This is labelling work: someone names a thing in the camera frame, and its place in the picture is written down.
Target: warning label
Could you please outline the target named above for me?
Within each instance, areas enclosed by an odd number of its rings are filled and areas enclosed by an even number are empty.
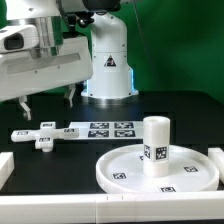
[[[105,67],[116,67],[116,63],[114,62],[113,57],[110,55],[110,57],[107,59],[105,65]]]

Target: metal bracket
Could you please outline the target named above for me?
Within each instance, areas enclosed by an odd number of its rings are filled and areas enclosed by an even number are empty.
[[[27,106],[26,104],[27,102],[27,96],[21,96],[19,97],[19,104],[20,106],[23,108],[24,112],[23,112],[23,116],[30,121],[31,120],[31,110],[30,108]]]
[[[76,89],[75,84],[71,84],[71,85],[69,85],[69,86],[68,86],[68,91],[67,91],[67,92],[65,93],[65,95],[64,95],[64,98],[65,98],[66,100],[68,100],[68,102],[69,102],[69,106],[70,106],[70,108],[73,107],[72,99],[73,99],[73,96],[74,96],[74,94],[75,94],[75,89]]]

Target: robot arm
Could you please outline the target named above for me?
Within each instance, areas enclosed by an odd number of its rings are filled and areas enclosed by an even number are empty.
[[[0,30],[0,101],[88,80],[92,62],[85,37],[64,39],[60,5],[68,12],[106,12],[120,0],[6,0],[8,26]]]

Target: round platform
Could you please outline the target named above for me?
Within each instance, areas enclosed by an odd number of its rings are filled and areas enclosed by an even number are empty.
[[[131,145],[103,155],[96,178],[107,193],[214,191],[219,171],[207,156],[191,149],[169,147],[169,175],[150,178],[143,173],[144,145]]]

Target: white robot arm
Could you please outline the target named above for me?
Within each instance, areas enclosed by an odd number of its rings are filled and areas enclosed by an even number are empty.
[[[0,101],[19,98],[30,119],[26,96],[90,79],[86,37],[64,39],[66,12],[106,12],[120,0],[6,0],[8,26],[0,30]]]
[[[122,0],[135,3],[139,0]],[[82,92],[84,101],[101,105],[134,101],[134,72],[127,62],[127,27],[110,13],[96,13],[91,25],[93,76]]]

